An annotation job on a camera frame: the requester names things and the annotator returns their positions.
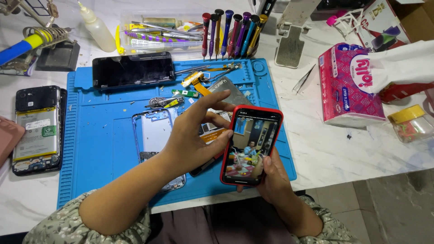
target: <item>purple screwdriver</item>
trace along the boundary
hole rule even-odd
[[[237,45],[235,46],[235,54],[234,57],[238,56],[241,50],[241,43],[243,42],[244,32],[246,30],[247,23],[249,22],[250,17],[252,16],[249,12],[243,13],[243,24],[241,26],[240,35],[238,36]]]
[[[219,20],[219,16],[215,13],[211,14],[211,39],[210,39],[210,61],[211,57],[213,55],[213,48],[214,48],[214,34],[216,32],[216,23]]]

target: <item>floral sleeve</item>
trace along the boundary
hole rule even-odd
[[[357,238],[339,220],[332,218],[327,208],[322,208],[306,196],[300,197],[320,217],[323,222],[322,232],[316,236],[305,236],[300,239],[293,236],[297,244],[361,244]]]
[[[35,226],[23,244],[143,244],[151,233],[149,209],[124,232],[105,236],[87,228],[79,216],[79,206],[95,190],[69,201]]]

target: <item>black phone screen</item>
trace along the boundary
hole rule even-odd
[[[153,84],[175,79],[169,52],[97,58],[92,61],[93,87]]]
[[[279,113],[239,109],[234,115],[233,136],[225,162],[223,181],[230,184],[257,185],[261,182],[263,156],[269,156],[279,132]]]

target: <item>red screwdriver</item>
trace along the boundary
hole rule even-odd
[[[205,57],[207,56],[208,49],[208,26],[210,25],[211,14],[202,14],[202,19],[204,19],[204,42],[202,43],[202,57],[204,57],[205,62]]]

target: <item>hand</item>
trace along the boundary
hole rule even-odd
[[[166,162],[170,162],[171,170],[179,175],[185,174],[206,163],[226,148],[233,135],[233,130],[228,129],[230,121],[213,112],[207,112],[207,110],[212,108],[227,112],[233,111],[235,105],[222,102],[229,95],[230,90],[226,90],[204,96],[175,119],[169,140],[158,154],[164,156]],[[228,130],[207,145],[199,137],[199,127],[204,123],[213,123],[215,126]]]
[[[275,207],[283,208],[294,196],[288,174],[283,167],[279,152],[274,147],[271,157],[266,156],[263,160],[263,167],[266,173],[261,184],[257,186],[259,194]]]

